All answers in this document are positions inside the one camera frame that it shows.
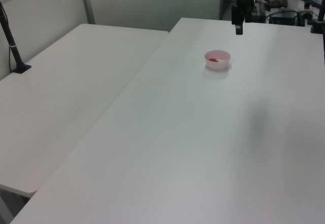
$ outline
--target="small bowl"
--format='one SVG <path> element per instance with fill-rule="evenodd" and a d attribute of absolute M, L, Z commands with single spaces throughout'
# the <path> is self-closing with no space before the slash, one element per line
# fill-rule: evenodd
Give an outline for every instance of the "small bowl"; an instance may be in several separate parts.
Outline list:
<path fill-rule="evenodd" d="M 205 62 L 208 68 L 221 70 L 225 69 L 229 65 L 230 54 L 224 50 L 211 50 L 205 54 Z"/>

